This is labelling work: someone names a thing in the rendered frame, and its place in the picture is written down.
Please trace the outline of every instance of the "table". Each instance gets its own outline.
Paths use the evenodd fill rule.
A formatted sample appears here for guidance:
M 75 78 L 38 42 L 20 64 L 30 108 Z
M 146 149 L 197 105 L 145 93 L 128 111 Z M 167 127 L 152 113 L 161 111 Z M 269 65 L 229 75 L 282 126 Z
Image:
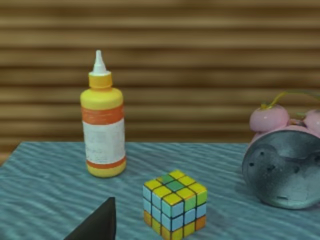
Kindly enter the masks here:
M 127 143 L 127 167 L 101 179 L 82 142 L 23 142 L 0 167 L 0 239 L 62 240 L 116 197 L 117 240 L 160 240 L 143 222 L 145 181 L 180 169 L 208 189 L 206 227 L 188 240 L 318 240 L 320 207 L 261 204 L 241 175 L 246 144 Z

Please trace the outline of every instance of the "glue bottle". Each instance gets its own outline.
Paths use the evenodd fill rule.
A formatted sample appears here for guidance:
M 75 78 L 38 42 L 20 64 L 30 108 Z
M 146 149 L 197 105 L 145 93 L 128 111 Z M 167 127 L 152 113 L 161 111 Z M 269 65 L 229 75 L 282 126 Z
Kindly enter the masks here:
M 113 177 L 126 168 L 124 99 L 113 88 L 100 50 L 89 73 L 90 88 L 80 96 L 86 166 L 90 174 Z

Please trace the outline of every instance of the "puzzle cube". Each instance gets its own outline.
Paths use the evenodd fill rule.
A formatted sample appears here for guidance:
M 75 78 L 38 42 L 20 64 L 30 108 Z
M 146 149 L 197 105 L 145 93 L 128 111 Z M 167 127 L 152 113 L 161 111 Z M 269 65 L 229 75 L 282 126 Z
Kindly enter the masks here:
M 206 187 L 180 170 L 143 185 L 144 221 L 165 240 L 181 240 L 206 225 Z

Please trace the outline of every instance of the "wooden wall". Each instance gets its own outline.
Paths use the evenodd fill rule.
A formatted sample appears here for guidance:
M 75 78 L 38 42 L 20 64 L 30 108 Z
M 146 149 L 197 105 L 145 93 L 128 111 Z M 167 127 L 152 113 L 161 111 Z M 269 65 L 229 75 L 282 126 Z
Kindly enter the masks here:
M 1 0 L 0 158 L 21 141 L 81 141 L 96 49 L 128 141 L 248 142 L 261 102 L 319 90 L 319 29 L 318 0 Z

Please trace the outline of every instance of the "bottle label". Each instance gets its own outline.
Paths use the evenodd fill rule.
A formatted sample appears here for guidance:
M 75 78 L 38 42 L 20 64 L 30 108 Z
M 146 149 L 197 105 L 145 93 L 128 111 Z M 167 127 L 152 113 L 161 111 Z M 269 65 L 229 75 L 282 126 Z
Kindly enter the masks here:
M 113 164 L 124 159 L 125 121 L 108 125 L 92 125 L 83 121 L 86 159 L 99 165 Z
M 106 110 L 82 107 L 82 124 L 87 164 L 107 169 L 126 160 L 123 105 Z

